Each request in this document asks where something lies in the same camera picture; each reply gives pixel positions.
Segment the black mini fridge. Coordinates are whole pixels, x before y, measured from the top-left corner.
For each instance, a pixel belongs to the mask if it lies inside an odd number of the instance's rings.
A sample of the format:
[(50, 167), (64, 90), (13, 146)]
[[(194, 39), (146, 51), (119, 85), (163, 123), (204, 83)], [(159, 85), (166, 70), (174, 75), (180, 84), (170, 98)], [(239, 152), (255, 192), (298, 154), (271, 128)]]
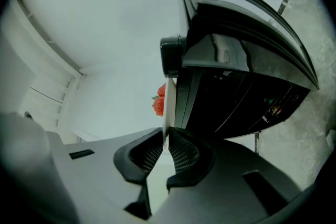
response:
[[(160, 42), (163, 73), (176, 80), (175, 127), (220, 138), (261, 132), (288, 119), (312, 91), (250, 72), (183, 67), (187, 32), (178, 3), (181, 32)], [(274, 105), (281, 111), (271, 115)]]

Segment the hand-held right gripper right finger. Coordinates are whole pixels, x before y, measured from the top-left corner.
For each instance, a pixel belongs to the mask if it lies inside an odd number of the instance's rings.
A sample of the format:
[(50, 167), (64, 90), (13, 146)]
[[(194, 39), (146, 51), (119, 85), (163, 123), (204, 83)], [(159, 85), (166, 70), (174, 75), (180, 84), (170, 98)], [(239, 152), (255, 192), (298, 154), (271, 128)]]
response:
[(168, 178), (167, 189), (196, 186), (214, 166), (215, 154), (204, 142), (180, 128), (169, 128), (169, 152), (175, 175)]

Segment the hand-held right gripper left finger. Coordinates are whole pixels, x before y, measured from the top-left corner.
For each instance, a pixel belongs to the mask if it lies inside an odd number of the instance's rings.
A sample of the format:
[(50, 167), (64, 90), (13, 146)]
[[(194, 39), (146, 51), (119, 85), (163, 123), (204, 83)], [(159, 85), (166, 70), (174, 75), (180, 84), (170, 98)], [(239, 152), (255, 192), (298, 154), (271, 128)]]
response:
[(141, 219), (152, 216), (146, 179), (163, 152), (163, 144), (162, 129), (156, 128), (118, 148), (113, 156), (113, 163), (124, 180), (141, 187), (137, 201), (125, 207), (125, 211)]

